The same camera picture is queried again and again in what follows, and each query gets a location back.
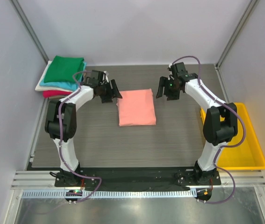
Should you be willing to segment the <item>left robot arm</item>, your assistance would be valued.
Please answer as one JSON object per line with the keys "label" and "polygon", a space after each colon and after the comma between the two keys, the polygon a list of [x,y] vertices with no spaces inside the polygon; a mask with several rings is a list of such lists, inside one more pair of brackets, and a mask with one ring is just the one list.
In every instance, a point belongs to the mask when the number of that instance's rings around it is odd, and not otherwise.
{"label": "left robot arm", "polygon": [[80,74],[86,76],[80,83],[76,79],[78,74],[73,75],[78,84],[77,90],[60,100],[51,100],[45,120],[45,131],[55,143],[60,159],[59,172],[51,175],[58,185],[73,187],[84,178],[74,148],[78,109],[97,96],[102,103],[112,103],[114,98],[122,98],[115,80],[109,79],[107,71],[81,71]]}

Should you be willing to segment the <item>salmon pink t shirt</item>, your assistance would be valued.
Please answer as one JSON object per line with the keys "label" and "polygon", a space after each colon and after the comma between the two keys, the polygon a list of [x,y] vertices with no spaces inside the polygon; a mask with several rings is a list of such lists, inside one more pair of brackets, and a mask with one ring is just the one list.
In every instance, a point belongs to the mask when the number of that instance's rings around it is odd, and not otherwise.
{"label": "salmon pink t shirt", "polygon": [[119,126],[154,126],[156,124],[152,89],[121,91],[117,99]]}

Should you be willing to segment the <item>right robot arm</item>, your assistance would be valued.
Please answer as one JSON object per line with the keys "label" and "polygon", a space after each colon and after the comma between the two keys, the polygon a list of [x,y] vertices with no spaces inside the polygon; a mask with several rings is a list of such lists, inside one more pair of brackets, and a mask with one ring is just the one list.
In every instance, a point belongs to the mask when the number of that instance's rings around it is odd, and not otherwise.
{"label": "right robot arm", "polygon": [[196,184],[208,184],[217,171],[220,147],[230,142],[238,133],[237,107],[227,104],[212,93],[195,73],[189,73],[184,63],[170,64],[169,76],[159,79],[157,98],[178,100],[180,93],[191,96],[205,112],[203,135],[206,140],[203,151],[193,167]]}

